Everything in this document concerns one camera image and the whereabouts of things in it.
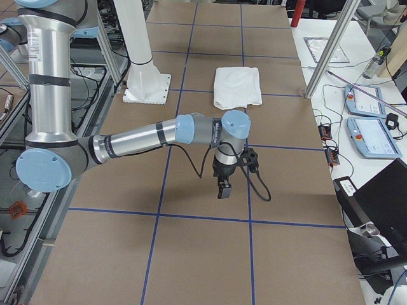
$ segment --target chair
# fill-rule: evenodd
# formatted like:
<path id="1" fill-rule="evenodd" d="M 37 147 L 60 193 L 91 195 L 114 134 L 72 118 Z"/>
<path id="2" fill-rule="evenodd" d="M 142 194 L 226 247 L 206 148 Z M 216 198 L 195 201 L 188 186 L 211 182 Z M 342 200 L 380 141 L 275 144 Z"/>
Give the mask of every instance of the chair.
<path id="1" fill-rule="evenodd" d="M 369 35 L 371 27 L 378 29 L 393 29 L 401 26 L 400 18 L 406 9 L 398 0 L 376 0 L 375 5 L 363 6 L 356 10 L 360 16 L 358 22 L 366 27 L 365 34 Z"/>

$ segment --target white table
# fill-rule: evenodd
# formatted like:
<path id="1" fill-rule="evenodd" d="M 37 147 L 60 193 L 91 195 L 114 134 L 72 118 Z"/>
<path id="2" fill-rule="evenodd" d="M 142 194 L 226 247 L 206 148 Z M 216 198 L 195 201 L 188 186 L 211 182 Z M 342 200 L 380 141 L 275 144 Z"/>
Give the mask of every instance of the white table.
<path id="1" fill-rule="evenodd" d="M 302 19 L 297 28 L 292 28 L 294 40 L 296 43 L 298 56 L 301 60 L 301 66 L 303 68 L 303 73 L 305 77 L 306 83 L 309 82 L 311 75 L 313 73 L 313 69 L 308 67 L 315 67 L 316 63 L 314 62 L 307 45 L 305 44 L 304 37 L 329 37 L 333 27 L 335 26 L 334 20 L 311 20 L 311 19 Z M 375 50 L 370 45 L 367 37 L 364 35 L 360 25 L 352 21 L 350 22 L 346 33 L 344 34 L 340 46 L 344 50 L 346 56 L 350 60 L 349 64 L 330 64 L 332 68 L 330 71 L 335 73 L 336 75 L 341 76 L 343 79 L 346 79 L 350 82 L 356 82 L 361 85 L 373 85 L 377 83 L 383 83 L 385 81 L 389 81 L 390 79 L 378 78 L 374 77 L 372 79 L 364 79 L 361 77 L 361 74 L 369 62 L 369 59 L 373 57 L 375 54 Z M 334 112 L 326 109 L 324 107 L 324 99 L 322 97 L 322 87 L 324 85 L 334 85 L 334 86 L 341 86 L 344 87 L 345 84 L 342 83 L 337 78 L 333 76 L 329 76 L 326 74 L 321 83 L 319 84 L 315 94 L 312 97 L 312 105 L 314 109 L 318 109 L 324 115 L 329 116 L 332 119 L 332 122 L 336 122 L 340 120 L 339 115 L 335 114 Z M 396 88 L 395 84 L 392 81 L 388 83 L 377 85 L 380 87 L 383 95 L 384 101 L 390 104 L 402 104 L 404 103 L 404 99 L 402 98 L 399 90 Z M 326 105 L 339 112 L 342 113 L 345 97 L 344 97 L 344 89 L 343 88 L 333 88 L 330 86 L 326 86 L 324 89 Z M 352 139 L 348 135 L 347 132 L 347 124 L 346 119 L 351 116 L 348 114 L 347 109 L 345 108 L 343 112 L 343 121 L 339 130 L 340 124 L 336 123 L 332 125 L 332 135 L 335 141 L 339 141 L 340 146 L 340 153 L 344 155 L 346 158 L 352 162 L 354 166 L 354 174 L 352 176 L 352 181 L 355 183 L 356 187 L 361 187 L 365 184 L 370 178 L 380 172 L 383 168 L 385 168 L 388 164 L 391 163 L 392 160 L 382 160 L 382 159 L 365 159 L 363 158 L 356 150 L 355 145 L 352 143 Z M 399 123 L 400 129 L 405 132 L 407 130 L 407 120 L 399 116 Z M 392 132 L 393 136 L 398 136 L 399 132 L 397 130 Z M 407 136 L 403 140 L 399 140 L 396 142 L 397 146 L 400 148 L 403 154 L 403 161 L 407 162 Z M 332 171 L 332 179 L 336 179 L 339 177 L 350 175 L 352 172 L 352 168 L 349 163 L 340 157 L 341 165 L 334 166 Z M 364 297 L 366 304 L 373 304 L 373 301 L 376 297 L 380 297 L 377 295 L 373 289 L 369 286 L 369 284 L 361 280 L 361 286 L 364 292 Z M 388 289 L 382 297 L 381 304 L 386 304 L 389 300 L 390 293 L 392 288 Z M 407 300 L 407 287 L 398 287 L 397 292 L 392 300 L 392 305 L 405 305 Z"/>

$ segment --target blue joint cap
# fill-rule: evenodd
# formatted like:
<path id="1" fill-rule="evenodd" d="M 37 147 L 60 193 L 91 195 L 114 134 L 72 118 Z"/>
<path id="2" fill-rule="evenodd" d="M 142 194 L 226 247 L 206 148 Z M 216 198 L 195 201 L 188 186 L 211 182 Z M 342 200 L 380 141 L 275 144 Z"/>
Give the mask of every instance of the blue joint cap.
<path id="1" fill-rule="evenodd" d="M 2 46 L 7 53 L 13 51 L 15 48 L 11 43 L 4 39 L 0 39 L 0 46 Z"/>
<path id="2" fill-rule="evenodd" d="M 72 171 L 66 161 L 53 151 L 32 148 L 17 159 L 18 177 L 29 188 L 43 193 L 57 191 L 72 180 Z"/>
<path id="3" fill-rule="evenodd" d="M 249 136 L 251 120 L 249 116 L 239 110 L 230 110 L 222 117 L 222 128 L 237 139 Z"/>
<path id="4" fill-rule="evenodd" d="M 17 17 L 6 18 L 0 21 L 0 23 L 9 26 L 23 25 L 23 23 Z"/>
<path id="5" fill-rule="evenodd" d="M 57 1 L 58 0 L 14 0 L 14 2 L 26 8 L 45 8 Z"/>
<path id="6" fill-rule="evenodd" d="M 89 27 L 86 29 L 76 29 L 72 38 L 96 38 L 99 35 L 99 27 Z"/>
<path id="7" fill-rule="evenodd" d="M 191 144 L 195 135 L 195 123 L 190 114 L 180 114 L 176 119 L 176 141 Z"/>

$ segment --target white cloth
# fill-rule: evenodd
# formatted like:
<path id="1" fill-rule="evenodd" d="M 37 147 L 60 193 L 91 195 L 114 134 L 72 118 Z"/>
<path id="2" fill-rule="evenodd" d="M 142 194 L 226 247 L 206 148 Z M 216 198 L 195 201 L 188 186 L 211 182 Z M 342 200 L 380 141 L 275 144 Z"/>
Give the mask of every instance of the white cloth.
<path id="1" fill-rule="evenodd" d="M 249 67 L 217 68 L 214 105 L 226 110 L 261 105 L 259 69 Z"/>

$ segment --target blue cable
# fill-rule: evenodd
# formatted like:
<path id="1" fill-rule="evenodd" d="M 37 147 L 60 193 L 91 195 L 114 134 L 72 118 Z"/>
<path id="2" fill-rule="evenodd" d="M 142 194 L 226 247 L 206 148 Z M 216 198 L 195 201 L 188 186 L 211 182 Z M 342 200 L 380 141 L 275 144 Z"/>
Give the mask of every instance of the blue cable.
<path id="1" fill-rule="evenodd" d="M 390 303 L 392 302 L 394 292 L 396 292 L 396 288 L 397 288 L 397 286 L 399 285 L 399 282 L 401 281 L 401 278 L 403 277 L 403 275 L 407 275 L 407 270 L 404 270 L 404 272 L 401 273 L 401 276 L 400 276 L 399 279 L 397 280 L 396 284 L 394 284 L 394 288 L 393 288 L 392 294 L 390 294 L 390 299 L 389 299 L 389 301 L 387 302 L 387 305 L 390 305 Z"/>

